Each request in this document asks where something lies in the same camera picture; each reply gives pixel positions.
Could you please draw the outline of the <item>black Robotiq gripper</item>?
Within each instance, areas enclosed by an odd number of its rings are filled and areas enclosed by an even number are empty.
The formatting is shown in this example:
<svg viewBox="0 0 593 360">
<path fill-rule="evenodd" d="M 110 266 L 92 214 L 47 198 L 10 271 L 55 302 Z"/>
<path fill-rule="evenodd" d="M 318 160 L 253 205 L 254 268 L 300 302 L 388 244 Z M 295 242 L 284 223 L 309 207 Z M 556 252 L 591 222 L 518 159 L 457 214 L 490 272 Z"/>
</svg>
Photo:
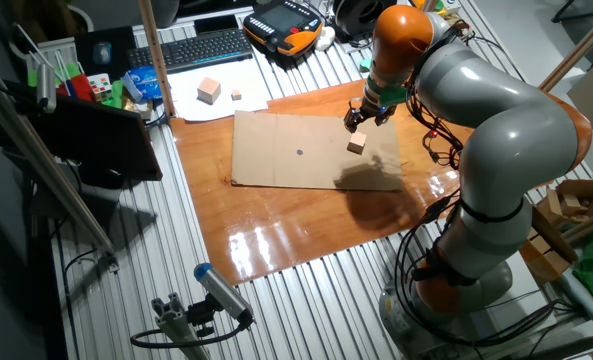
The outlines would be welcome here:
<svg viewBox="0 0 593 360">
<path fill-rule="evenodd" d="M 343 123 L 350 133 L 355 133 L 362 121 L 374 119 L 377 126 L 385 124 L 395 113 L 395 106 L 381 106 L 365 98 L 351 98 L 350 109 L 344 116 Z"/>
</svg>

